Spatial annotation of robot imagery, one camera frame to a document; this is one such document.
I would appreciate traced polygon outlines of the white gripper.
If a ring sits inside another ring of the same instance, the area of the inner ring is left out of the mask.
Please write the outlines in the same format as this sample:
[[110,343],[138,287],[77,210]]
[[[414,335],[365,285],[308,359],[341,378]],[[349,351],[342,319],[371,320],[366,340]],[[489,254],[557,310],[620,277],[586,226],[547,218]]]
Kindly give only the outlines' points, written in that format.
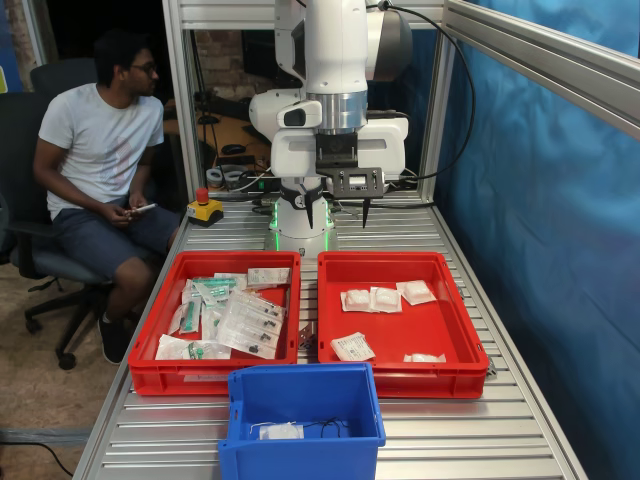
[[[399,175],[405,168],[407,119],[372,119],[358,132],[357,158],[360,168],[382,169]],[[309,129],[282,129],[272,141],[271,172],[280,178],[315,177],[315,135]],[[322,199],[322,188],[306,190],[304,206],[309,227],[314,228],[314,208]],[[362,204],[362,228],[366,227],[371,199]]]

